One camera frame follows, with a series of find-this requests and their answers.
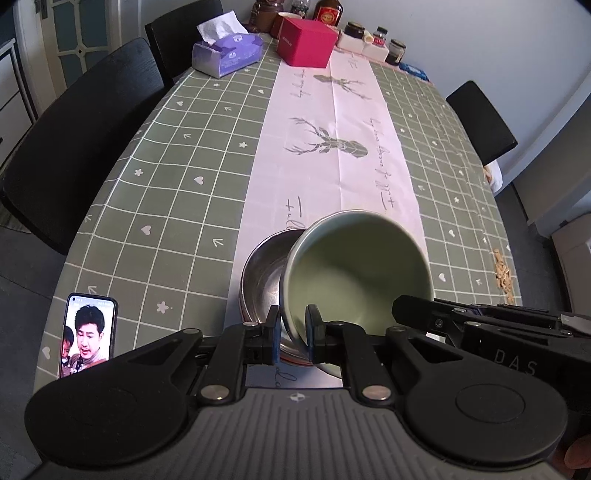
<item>white container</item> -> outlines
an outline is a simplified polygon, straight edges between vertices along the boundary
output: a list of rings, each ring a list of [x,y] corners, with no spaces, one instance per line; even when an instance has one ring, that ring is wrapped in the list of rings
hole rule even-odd
[[[365,42],[363,38],[353,38],[349,35],[345,35],[343,32],[339,34],[339,39],[336,42],[336,46],[343,50],[349,50],[354,53],[363,52]]]
[[[363,45],[363,51],[361,53],[369,59],[384,61],[388,56],[389,51],[384,46],[376,45],[373,43],[365,43]]]

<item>floor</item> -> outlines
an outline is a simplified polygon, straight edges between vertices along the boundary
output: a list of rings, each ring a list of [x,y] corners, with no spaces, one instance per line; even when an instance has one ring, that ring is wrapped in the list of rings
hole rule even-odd
[[[511,245],[523,305],[551,312],[570,311],[551,240],[527,225],[513,185],[504,188],[495,199]]]
[[[64,260],[34,235],[0,228],[0,480],[21,479],[39,463],[24,408]]]
[[[527,226],[510,186],[496,198],[524,305],[566,310],[551,247]],[[24,429],[41,335],[64,256],[34,235],[0,228],[0,480],[21,479],[39,458]]]

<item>phone screen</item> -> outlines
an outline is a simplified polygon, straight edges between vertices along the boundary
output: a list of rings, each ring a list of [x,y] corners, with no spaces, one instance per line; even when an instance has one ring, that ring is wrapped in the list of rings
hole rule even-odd
[[[68,297],[60,378],[101,364],[111,357],[116,312],[114,299],[77,293]]]

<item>green checkered tablecloth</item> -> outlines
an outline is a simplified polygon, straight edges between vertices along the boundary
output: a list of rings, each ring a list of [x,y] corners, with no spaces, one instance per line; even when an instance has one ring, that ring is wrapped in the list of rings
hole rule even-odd
[[[117,161],[90,207],[54,293],[35,389],[54,380],[69,293],[119,303],[115,355],[186,327],[218,335],[249,175],[280,58],[223,79],[192,70]],[[482,166],[430,83],[372,64],[420,207],[438,298],[504,303],[492,250],[514,273]],[[520,302],[517,279],[514,294]],[[165,313],[157,305],[168,307]]]

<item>metal bowl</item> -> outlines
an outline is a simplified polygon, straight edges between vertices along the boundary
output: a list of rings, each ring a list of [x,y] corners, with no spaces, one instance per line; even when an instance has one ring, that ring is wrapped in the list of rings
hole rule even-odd
[[[240,310],[244,322],[264,323],[271,305],[279,305],[279,279],[291,247],[306,229],[275,233],[250,254],[240,279]],[[312,365],[291,340],[281,322],[281,359],[296,365]]]

